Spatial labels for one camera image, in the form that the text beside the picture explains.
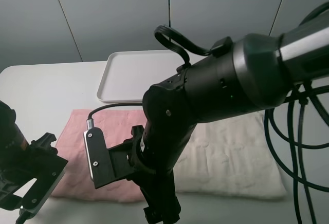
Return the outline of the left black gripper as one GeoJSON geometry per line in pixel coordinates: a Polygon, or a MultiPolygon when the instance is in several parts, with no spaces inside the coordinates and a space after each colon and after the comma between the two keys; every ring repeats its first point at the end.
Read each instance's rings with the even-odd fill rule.
{"type": "Polygon", "coordinates": [[[41,138],[28,143],[21,132],[15,135],[19,154],[16,156],[15,182],[30,179],[51,180],[59,176],[67,165],[67,160],[58,156],[58,150],[51,146],[56,141],[54,134],[45,133],[41,138]]]}

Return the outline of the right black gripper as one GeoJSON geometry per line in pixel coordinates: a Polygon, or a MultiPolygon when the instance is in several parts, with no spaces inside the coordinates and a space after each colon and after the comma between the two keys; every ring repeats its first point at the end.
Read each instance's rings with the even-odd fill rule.
{"type": "Polygon", "coordinates": [[[142,125],[131,129],[132,149],[128,158],[134,173],[129,180],[140,187],[147,201],[148,206],[143,210],[148,223],[177,223],[181,207],[175,193],[174,174],[158,173],[146,165],[140,149],[143,132],[142,125]]]}

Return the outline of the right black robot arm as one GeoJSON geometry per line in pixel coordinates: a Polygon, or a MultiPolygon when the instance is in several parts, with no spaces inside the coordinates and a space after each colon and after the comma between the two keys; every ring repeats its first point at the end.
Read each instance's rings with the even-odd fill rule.
{"type": "Polygon", "coordinates": [[[289,92],[304,102],[298,85],[310,93],[312,80],[328,76],[328,25],[308,22],[278,38],[249,34],[190,51],[204,59],[152,85],[142,100],[147,123],[136,150],[143,164],[136,184],[148,223],[179,220],[173,167],[197,124],[275,108],[289,92]]]}

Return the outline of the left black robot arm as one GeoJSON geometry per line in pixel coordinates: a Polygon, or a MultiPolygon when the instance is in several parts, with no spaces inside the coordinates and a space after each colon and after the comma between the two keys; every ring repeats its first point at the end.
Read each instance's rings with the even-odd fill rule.
{"type": "Polygon", "coordinates": [[[16,124],[15,110],[1,102],[1,178],[18,184],[61,171],[68,161],[58,156],[54,141],[54,134],[45,133],[28,142],[16,124]]]}

